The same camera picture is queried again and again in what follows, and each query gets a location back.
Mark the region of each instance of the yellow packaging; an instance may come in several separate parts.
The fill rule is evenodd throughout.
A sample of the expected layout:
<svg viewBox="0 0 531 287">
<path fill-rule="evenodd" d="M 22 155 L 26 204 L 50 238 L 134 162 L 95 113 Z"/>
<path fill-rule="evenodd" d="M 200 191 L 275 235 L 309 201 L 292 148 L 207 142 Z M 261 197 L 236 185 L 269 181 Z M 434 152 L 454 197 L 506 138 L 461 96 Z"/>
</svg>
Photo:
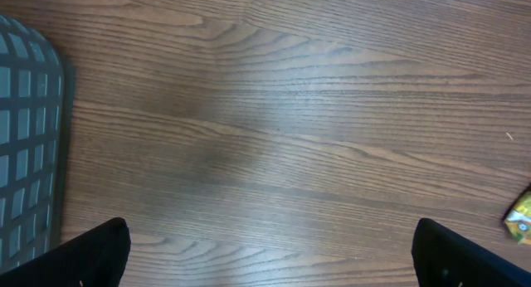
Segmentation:
<svg viewBox="0 0 531 287">
<path fill-rule="evenodd" d="M 519 244 L 531 245 L 531 192 L 526 192 L 516 202 L 504 223 Z"/>
</svg>

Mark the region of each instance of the gray grid pattern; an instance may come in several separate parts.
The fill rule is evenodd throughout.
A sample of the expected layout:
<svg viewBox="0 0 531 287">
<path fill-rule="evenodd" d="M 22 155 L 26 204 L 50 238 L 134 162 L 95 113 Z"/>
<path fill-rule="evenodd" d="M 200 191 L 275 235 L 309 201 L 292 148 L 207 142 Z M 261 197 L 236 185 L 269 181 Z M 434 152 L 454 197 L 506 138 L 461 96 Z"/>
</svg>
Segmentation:
<svg viewBox="0 0 531 287">
<path fill-rule="evenodd" d="M 0 274 L 48 249 L 62 79 L 51 44 L 0 16 Z"/>
</svg>

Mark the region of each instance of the brown wooden surface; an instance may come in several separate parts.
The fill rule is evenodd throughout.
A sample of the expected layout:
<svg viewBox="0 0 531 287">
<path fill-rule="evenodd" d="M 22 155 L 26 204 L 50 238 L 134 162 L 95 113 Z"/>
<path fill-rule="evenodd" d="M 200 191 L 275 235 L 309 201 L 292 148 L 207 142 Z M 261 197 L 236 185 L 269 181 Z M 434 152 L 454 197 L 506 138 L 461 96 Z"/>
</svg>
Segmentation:
<svg viewBox="0 0 531 287">
<path fill-rule="evenodd" d="M 0 12 L 78 68 L 63 238 L 124 217 L 123 286 L 415 286 L 421 217 L 531 270 L 531 0 Z"/>
</svg>

